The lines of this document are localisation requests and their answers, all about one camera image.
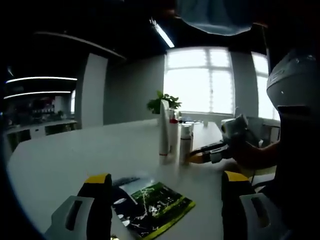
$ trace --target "potted plant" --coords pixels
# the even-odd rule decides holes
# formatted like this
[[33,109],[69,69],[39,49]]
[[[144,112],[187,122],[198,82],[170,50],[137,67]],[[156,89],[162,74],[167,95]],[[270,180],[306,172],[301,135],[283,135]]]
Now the potted plant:
[[62,119],[62,120],[66,119],[66,115],[64,114],[63,111],[59,110],[59,111],[57,112],[57,114],[58,114],[58,116],[60,117],[60,119]]
[[179,98],[170,96],[169,94],[163,94],[161,91],[156,91],[157,98],[150,100],[146,107],[153,114],[160,114],[160,103],[161,100],[166,100],[169,103],[171,109],[177,109],[181,107],[181,102],[178,102]]

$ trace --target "spray can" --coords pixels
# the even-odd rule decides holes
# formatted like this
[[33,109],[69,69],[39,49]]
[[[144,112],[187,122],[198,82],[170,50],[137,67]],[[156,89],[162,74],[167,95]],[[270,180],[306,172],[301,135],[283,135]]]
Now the spray can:
[[189,158],[189,154],[191,152],[192,146],[192,133],[190,129],[190,125],[181,125],[181,135],[180,135],[180,153],[179,153],[179,164],[187,165],[187,159]]
[[160,117],[159,117],[159,163],[169,163],[169,103],[168,101],[161,100],[160,104]]
[[177,146],[178,146],[178,128],[179,123],[177,119],[177,113],[174,109],[169,110],[169,153],[172,160],[176,158]]

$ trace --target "white pillar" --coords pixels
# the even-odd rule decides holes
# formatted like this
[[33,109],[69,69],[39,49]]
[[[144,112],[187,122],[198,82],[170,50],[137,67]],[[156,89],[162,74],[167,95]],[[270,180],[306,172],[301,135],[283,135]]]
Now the white pillar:
[[59,111],[63,111],[63,103],[62,96],[55,96],[54,98],[54,112],[58,113]]
[[82,129],[103,126],[104,93],[108,59],[90,53],[84,71],[81,93]]

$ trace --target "window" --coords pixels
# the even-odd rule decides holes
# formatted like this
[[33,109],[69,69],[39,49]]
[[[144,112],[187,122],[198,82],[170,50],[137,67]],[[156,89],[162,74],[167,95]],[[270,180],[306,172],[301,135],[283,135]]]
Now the window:
[[234,81],[224,48],[174,49],[167,53],[165,94],[179,97],[181,111],[234,113]]
[[71,104],[70,104],[70,112],[72,114],[75,112],[75,103],[76,103],[76,90],[73,90],[71,93]]
[[258,116],[259,118],[264,119],[280,120],[278,111],[267,95],[267,81],[269,75],[267,56],[253,52],[252,59],[258,87]]

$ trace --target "table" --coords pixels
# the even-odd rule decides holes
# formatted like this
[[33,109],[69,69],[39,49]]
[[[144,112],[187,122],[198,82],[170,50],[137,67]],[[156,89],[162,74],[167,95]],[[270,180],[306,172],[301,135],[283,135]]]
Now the table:
[[[115,180],[148,173],[196,203],[159,240],[223,239],[219,164],[159,165],[159,130],[153,119],[25,141],[18,145],[7,165],[9,179],[25,213],[44,233],[51,224],[52,213],[69,196],[77,195],[88,176],[111,173]],[[200,142],[221,139],[213,122],[206,130],[197,126],[194,131],[195,147]],[[121,240],[133,239],[115,213],[111,233]]]

